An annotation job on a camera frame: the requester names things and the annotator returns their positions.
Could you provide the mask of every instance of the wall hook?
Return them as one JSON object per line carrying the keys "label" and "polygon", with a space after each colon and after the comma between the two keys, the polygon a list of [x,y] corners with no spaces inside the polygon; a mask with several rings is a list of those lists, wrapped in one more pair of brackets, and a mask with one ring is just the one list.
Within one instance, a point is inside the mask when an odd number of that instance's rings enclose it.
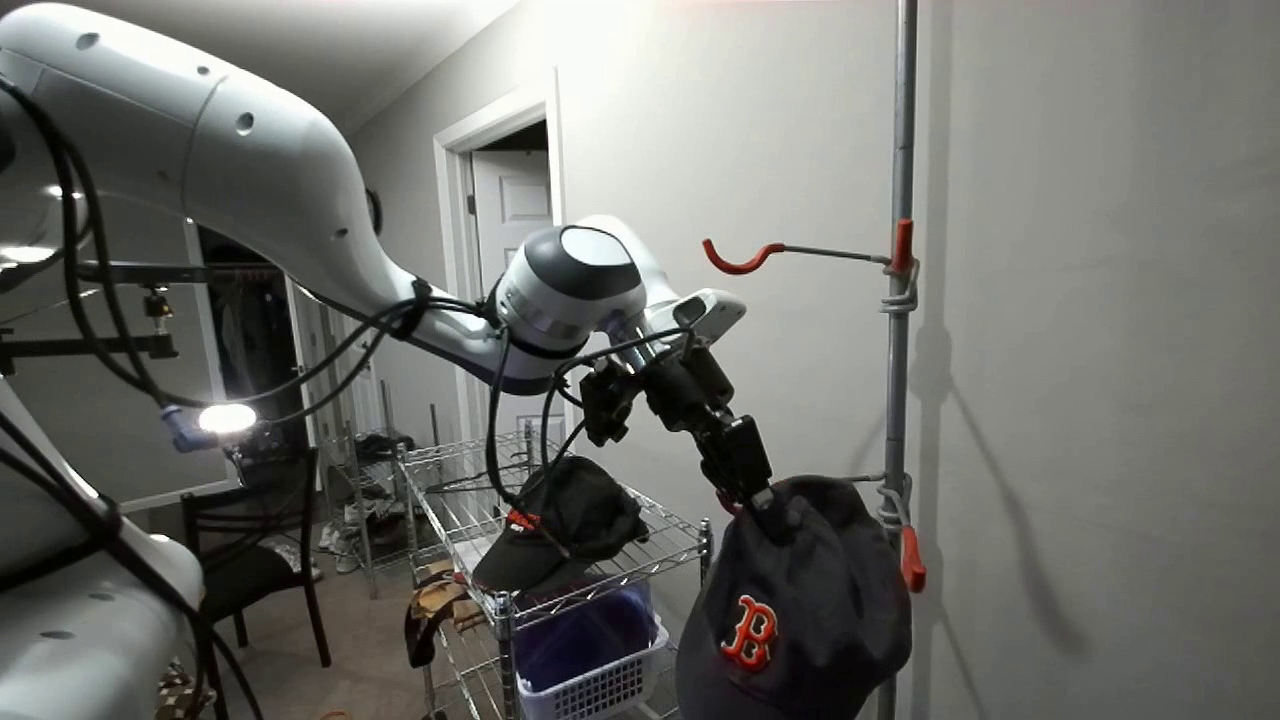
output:
{"label": "wall hook", "polygon": [[780,252],[797,252],[797,256],[827,256],[827,262],[860,262],[860,266],[882,266],[887,256],[869,256],[869,252],[836,252],[836,248],[813,248],[813,243],[765,243],[754,256],[748,262],[727,262],[718,256],[717,241],[703,241],[707,262],[727,274],[727,275],[752,275],[754,270],[765,270],[769,256]]}
{"label": "wall hook", "polygon": [[895,550],[900,577],[903,577],[907,594],[918,597],[925,582],[928,582],[918,530],[910,519],[903,489],[881,485],[881,496],[882,496],[882,504],[890,511],[887,524],[895,530],[895,546],[900,546]]}

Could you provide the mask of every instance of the chair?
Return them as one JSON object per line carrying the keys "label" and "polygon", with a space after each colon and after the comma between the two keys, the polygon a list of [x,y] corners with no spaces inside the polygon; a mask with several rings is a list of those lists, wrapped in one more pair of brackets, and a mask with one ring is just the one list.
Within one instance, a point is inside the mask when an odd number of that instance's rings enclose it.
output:
{"label": "chair", "polygon": [[310,519],[320,489],[320,451],[305,447],[285,461],[257,461],[238,469],[244,489],[214,496],[185,496],[185,538],[203,563],[203,621],[237,621],[238,649],[249,646],[244,607],[300,588],[306,621],[326,668],[326,635],[310,572]]}

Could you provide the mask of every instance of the red hook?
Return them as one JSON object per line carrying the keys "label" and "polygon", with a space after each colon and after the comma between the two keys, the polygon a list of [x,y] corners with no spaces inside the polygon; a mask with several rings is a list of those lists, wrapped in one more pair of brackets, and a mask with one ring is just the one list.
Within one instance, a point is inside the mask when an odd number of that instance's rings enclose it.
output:
{"label": "red hook", "polygon": [[900,572],[910,597],[925,594],[928,567],[925,567],[925,550],[917,524],[900,530]]}
{"label": "red hook", "polygon": [[786,252],[786,243],[765,243],[752,262],[732,266],[717,252],[717,241],[703,241],[707,262],[724,274],[724,275],[752,275],[773,252]]}
{"label": "red hook", "polygon": [[860,262],[860,266],[887,266],[887,256],[869,256],[869,252],[830,252],[830,248],[808,248],[808,243],[765,243],[752,262],[724,262],[717,252],[717,241],[703,241],[707,262],[727,274],[727,275],[752,275],[769,256],[777,252],[797,252],[797,256],[836,256],[836,262]]}

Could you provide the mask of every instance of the red logo on cap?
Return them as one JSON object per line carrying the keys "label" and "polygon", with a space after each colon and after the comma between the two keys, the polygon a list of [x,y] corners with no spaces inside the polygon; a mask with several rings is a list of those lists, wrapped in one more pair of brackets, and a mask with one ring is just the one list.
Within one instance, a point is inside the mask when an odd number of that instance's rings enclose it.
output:
{"label": "red logo on cap", "polygon": [[741,618],[732,640],[718,640],[718,658],[754,678],[773,664],[777,614],[748,594],[735,597],[735,607]]}

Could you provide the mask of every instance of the door frame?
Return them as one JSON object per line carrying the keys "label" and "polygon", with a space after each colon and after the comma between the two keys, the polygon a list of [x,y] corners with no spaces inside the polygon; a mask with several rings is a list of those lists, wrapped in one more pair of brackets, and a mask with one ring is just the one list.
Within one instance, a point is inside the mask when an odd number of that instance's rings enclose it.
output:
{"label": "door frame", "polygon": [[[549,187],[552,187],[552,224],[562,224],[562,125],[559,125],[559,84],[554,74],[542,74],[534,84],[507,94],[480,111],[449,125],[430,136],[430,170],[436,170],[436,208],[438,208],[438,243],[444,243],[444,282],[449,287],[474,287],[480,266],[471,252],[471,221],[468,221],[468,153],[496,146],[528,125],[549,128]],[[456,384],[458,431],[482,431],[480,392],[474,384]]]}

